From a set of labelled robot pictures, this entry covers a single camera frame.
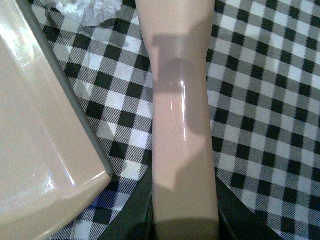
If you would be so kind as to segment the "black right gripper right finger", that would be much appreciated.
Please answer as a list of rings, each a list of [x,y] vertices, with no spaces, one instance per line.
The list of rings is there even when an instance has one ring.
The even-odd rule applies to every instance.
[[[221,240],[280,240],[266,223],[252,213],[219,179],[216,178]]]

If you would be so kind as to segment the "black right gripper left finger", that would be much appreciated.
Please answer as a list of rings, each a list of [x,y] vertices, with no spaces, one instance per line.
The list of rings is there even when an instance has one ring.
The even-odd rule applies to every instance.
[[[149,167],[131,197],[100,240],[151,240],[153,225],[152,167]]]

